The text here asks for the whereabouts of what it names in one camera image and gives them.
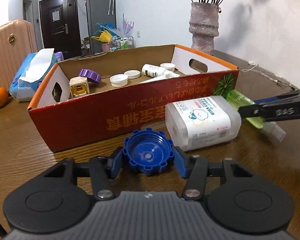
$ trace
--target door frame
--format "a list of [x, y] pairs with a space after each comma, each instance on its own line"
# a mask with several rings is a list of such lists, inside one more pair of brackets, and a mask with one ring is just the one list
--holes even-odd
[[[33, 0], [27, 0], [29, 1], [26, 2], [26, 4], [29, 6], [27, 8], [27, 11], [26, 11], [26, 21], [30, 22], [33, 26], [33, 29], [34, 29], [34, 37], [35, 37], [35, 42], [37, 44], [37, 47], [38, 47], [38, 41], [37, 41], [37, 34], [35, 32], [35, 27], [34, 27], [34, 15], [33, 15]], [[22, 17], [24, 18], [24, 15], [23, 15], [23, 12], [24, 12], [24, 8], [23, 8], [23, 4], [24, 4], [24, 0], [22, 0]]]
[[[40, 29], [41, 29], [41, 34], [42, 34], [42, 43], [43, 43], [43, 47], [44, 47], [44, 48], [45, 48], [45, 45], [44, 45], [44, 40], [43, 40], [43, 31], [42, 31], [42, 15], [41, 15], [41, 11], [42, 11], [42, 2], [45, 2], [45, 1], [48, 1], [48, 0], [40, 0], [40, 1], [39, 1]], [[77, 1], [77, 0], [74, 0], [74, 8], [75, 8], [75, 11], [76, 11], [76, 15], [77, 15], [77, 18], [78, 18], [78, 24], [79, 24], [79, 15], [78, 15], [78, 1]]]

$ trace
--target watering can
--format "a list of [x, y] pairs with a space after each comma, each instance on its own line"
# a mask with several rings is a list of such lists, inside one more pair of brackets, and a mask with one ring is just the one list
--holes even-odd
[[109, 43], [111, 41], [112, 35], [107, 30], [100, 31], [99, 33], [100, 36], [92, 36], [91, 38], [104, 43]]

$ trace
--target wooden table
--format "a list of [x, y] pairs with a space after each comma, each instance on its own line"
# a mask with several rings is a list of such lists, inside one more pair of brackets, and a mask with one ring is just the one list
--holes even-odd
[[[241, 69], [249, 68], [248, 64], [240, 59], [220, 52], [215, 52], [215, 55]], [[240, 73], [236, 89], [253, 100], [274, 96], [287, 90], [253, 72]], [[7, 194], [65, 157], [73, 157], [77, 162], [83, 162], [93, 156], [109, 155], [118, 146], [123, 146], [123, 138], [126, 136], [53, 154], [32, 123], [27, 105], [28, 103], [12, 101], [0, 109], [0, 222], [6, 230], [9, 230], [9, 227], [2, 212], [2, 203]], [[281, 143], [275, 142], [248, 122], [244, 122], [236, 139], [192, 153], [206, 156], [214, 162], [232, 157], [288, 191], [295, 201], [295, 213], [288, 232], [300, 239], [300, 120], [280, 122], [279, 125], [287, 132]], [[151, 126], [156, 130], [166, 131], [164, 122]], [[206, 192], [217, 187], [218, 183], [217, 178], [209, 179]], [[88, 193], [92, 193], [89, 179], [79, 179], [78, 184]], [[175, 190], [180, 194], [185, 181], [179, 178], [174, 169], [152, 177], [125, 169], [112, 184], [116, 193], [121, 190]]]

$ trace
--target refrigerator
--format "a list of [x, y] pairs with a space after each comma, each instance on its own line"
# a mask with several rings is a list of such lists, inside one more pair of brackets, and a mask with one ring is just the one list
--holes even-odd
[[115, 16], [115, 3], [114, 13], [112, 14], [112, 1], [110, 14], [109, 0], [86, 0], [87, 1], [87, 20], [88, 20], [88, 32], [90, 39], [90, 53], [91, 55], [102, 52], [101, 43], [95, 39], [92, 39], [93, 33], [99, 29], [95, 26], [96, 23], [111, 23], [116, 28], [116, 16]]

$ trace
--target pink flower pot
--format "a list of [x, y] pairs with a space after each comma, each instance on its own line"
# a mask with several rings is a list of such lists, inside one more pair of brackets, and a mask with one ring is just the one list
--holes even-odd
[[111, 42], [109, 43], [101, 43], [102, 51], [103, 52], [110, 52], [112, 48]]
[[219, 36], [218, 6], [211, 3], [193, 2], [189, 32], [192, 33], [191, 48], [211, 54], [214, 37]]

